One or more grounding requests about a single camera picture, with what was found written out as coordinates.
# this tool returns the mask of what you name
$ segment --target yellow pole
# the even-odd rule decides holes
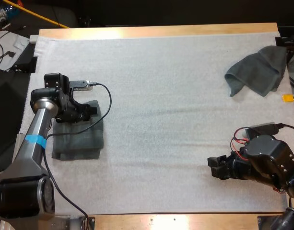
[[[29,13],[29,14],[35,16],[35,17],[41,18],[41,19],[43,19],[43,20],[45,20],[45,21],[47,21],[47,22],[49,22],[49,23],[52,23],[52,24],[55,24],[55,25],[59,25],[60,27],[63,27],[63,28],[69,28],[69,27],[67,27],[67,26],[65,26],[65,25],[63,25],[63,24],[60,24],[60,23],[58,24],[57,22],[55,22],[55,21],[53,21],[53,20],[51,20],[51,19],[48,19],[48,18],[46,18],[46,17],[44,17],[44,16],[41,16],[41,15],[39,15],[39,14],[37,14],[37,13],[34,13],[34,12],[32,12],[32,11],[29,11],[28,9],[26,9],[26,8],[24,8],[24,7],[22,7],[22,6],[19,6],[19,5],[15,4],[15,3],[11,2],[11,1],[8,1],[8,0],[3,0],[3,1],[6,2],[7,4],[10,4],[10,5],[14,6],[14,7],[17,7],[17,8],[19,8],[20,10],[25,11],[25,12],[27,12],[27,13]]]

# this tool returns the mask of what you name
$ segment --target red wire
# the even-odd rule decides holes
[[[235,140],[237,143],[240,143],[240,144],[245,144],[246,142],[241,142],[240,140]]]
[[[248,161],[248,159],[242,157],[241,154],[239,154],[239,152],[236,150],[236,148],[235,148],[235,146],[234,146],[234,144],[233,144],[233,141],[232,141],[232,147],[234,148],[235,153],[238,155],[238,157],[239,157],[240,159],[242,159],[243,161]]]
[[[239,140],[249,141],[248,138],[237,138],[237,137],[236,137],[236,134],[239,132],[239,130],[242,130],[242,129],[244,129],[244,128],[240,128],[240,129],[236,130],[236,132],[234,133],[234,137],[235,137],[236,139],[239,139]]]

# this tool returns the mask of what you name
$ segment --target blue tape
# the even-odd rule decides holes
[[[25,140],[31,143],[37,143],[38,145],[41,145],[44,149],[47,145],[47,140],[41,135],[26,135]]]

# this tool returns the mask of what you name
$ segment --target robotic arm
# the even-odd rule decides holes
[[[41,166],[51,119],[75,123],[88,121],[96,108],[73,98],[75,90],[90,90],[95,82],[69,81],[60,73],[44,76],[45,88],[33,90],[35,116],[13,163],[0,175],[0,219],[16,230],[81,229],[78,221],[54,216],[54,188]]]
[[[273,136],[285,126],[288,125],[267,124],[247,128],[248,140],[239,151],[232,151],[228,157],[208,158],[212,176],[221,180],[257,181],[273,187],[279,193],[286,191],[294,198],[294,154],[284,141]],[[275,219],[270,229],[294,230],[294,208],[287,208],[282,216]]]

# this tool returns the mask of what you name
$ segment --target white padding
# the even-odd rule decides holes
[[[287,72],[277,92],[261,97],[247,87],[235,97],[224,80],[240,59],[274,45],[277,33],[63,41],[39,37],[36,73],[21,132],[33,118],[30,92],[46,73],[105,84],[113,97],[104,119],[99,160],[47,158],[59,186],[89,214],[149,212],[273,212],[286,200],[271,187],[211,176],[207,158],[230,154],[233,132],[243,126],[282,122],[294,126]],[[81,103],[108,95],[101,86],[76,92]],[[294,130],[276,136],[294,151]],[[56,193],[57,213],[79,214]]]

